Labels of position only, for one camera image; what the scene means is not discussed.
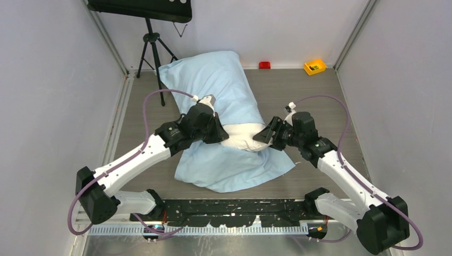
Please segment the white pillow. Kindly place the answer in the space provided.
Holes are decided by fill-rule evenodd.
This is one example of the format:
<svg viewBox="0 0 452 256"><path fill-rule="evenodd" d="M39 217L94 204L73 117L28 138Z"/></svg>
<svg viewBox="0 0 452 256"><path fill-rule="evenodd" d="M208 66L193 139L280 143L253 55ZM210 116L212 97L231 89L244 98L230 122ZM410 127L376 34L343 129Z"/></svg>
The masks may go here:
<svg viewBox="0 0 452 256"><path fill-rule="evenodd" d="M253 139L264 128L260 123L228 124L223 126L229 138L220 142L222 146L245 150L249 152L263 151L269 147L268 143Z"/></svg>

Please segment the light blue pillowcase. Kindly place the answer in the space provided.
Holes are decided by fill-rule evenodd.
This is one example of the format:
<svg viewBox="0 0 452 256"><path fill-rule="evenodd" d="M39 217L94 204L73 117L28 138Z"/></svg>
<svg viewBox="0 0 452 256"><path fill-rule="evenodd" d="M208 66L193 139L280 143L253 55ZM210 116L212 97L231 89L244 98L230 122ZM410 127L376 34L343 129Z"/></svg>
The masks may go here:
<svg viewBox="0 0 452 256"><path fill-rule="evenodd" d="M265 125L236 52L199 54L161 66L159 72L162 83L172 90L181 113L187 113L194 104L189 95L212 94L222 126ZM174 177L217 193L229 193L278 178L294 166L284 151L270 147L249 152L198 141L182 153Z"/></svg>

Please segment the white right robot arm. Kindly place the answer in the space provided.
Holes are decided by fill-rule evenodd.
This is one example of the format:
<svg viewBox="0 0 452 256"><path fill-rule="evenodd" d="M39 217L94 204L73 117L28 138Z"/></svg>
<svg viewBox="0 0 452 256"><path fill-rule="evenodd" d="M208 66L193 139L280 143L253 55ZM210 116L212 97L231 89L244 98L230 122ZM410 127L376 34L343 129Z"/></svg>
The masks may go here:
<svg viewBox="0 0 452 256"><path fill-rule="evenodd" d="M348 227L361 245L377 255L410 236L407 203L391 198L351 166L327 138L319 136L309 112L292 112L285 119L274 117L254 135L255 141L276 150L295 147L301 156L331 178L350 198L346 202L325 188L304 196L304 212L311 219L327 215Z"/></svg>

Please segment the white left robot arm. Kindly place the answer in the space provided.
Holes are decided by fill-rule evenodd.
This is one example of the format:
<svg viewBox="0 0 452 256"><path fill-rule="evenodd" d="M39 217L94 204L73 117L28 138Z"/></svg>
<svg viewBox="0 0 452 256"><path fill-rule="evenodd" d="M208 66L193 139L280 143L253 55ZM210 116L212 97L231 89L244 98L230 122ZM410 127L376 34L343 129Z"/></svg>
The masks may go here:
<svg viewBox="0 0 452 256"><path fill-rule="evenodd" d="M154 191L122 191L122 187L151 166L188 149L194 142L228 139L210 97L199 100L176 121L162 124L147 140L117 160L76 174L76 196L90 222L101 224L117 214L138 213L156 221L163 216Z"/></svg>

